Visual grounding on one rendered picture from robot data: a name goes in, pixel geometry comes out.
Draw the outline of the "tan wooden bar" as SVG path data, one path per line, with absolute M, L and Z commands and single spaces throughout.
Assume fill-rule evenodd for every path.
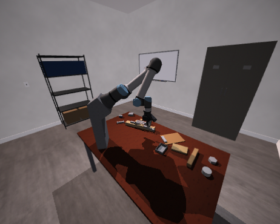
M 198 149 L 195 148 L 195 149 L 193 150 L 193 152 L 192 152 L 192 154 L 191 154 L 191 156 L 190 156 L 190 158 L 189 158 L 189 160 L 188 160 L 186 166 L 188 166 L 188 167 L 191 168 L 191 166 L 192 166 L 192 164 L 193 164 L 193 162 L 194 162 L 194 159 L 195 159 L 197 153 L 198 153 Z

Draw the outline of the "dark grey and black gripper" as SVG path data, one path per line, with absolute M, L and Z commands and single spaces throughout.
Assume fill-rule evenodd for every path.
M 152 123 L 152 120 L 147 116 L 148 113 L 151 113 L 151 112 L 146 112 L 145 110 L 143 110 L 144 112 L 144 115 L 142 116 L 142 120 L 146 121 L 146 123 L 144 123 L 147 128 L 149 129 L 151 123 Z

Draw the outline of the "light brown wooden board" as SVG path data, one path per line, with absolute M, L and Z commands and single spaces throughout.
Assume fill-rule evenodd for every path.
M 173 143 L 171 150 L 187 155 L 188 147 Z

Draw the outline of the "tan flat board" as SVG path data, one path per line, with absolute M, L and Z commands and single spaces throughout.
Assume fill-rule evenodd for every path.
M 185 140 L 178 133 L 160 135 L 160 137 L 166 145 L 178 142 L 185 142 Z

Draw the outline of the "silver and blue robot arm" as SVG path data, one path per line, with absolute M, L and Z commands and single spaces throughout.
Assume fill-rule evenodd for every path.
M 152 98 L 146 95 L 146 92 L 156 74 L 159 73 L 162 66 L 162 62 L 159 58 L 153 58 L 145 70 L 135 77 L 127 85 L 119 84 L 112 91 L 100 96 L 102 103 L 109 109 L 113 108 L 114 104 L 121 99 L 128 98 L 132 94 L 132 91 L 139 85 L 139 91 L 133 100 L 133 105 L 136 107 L 144 106 L 146 112 L 152 110 Z

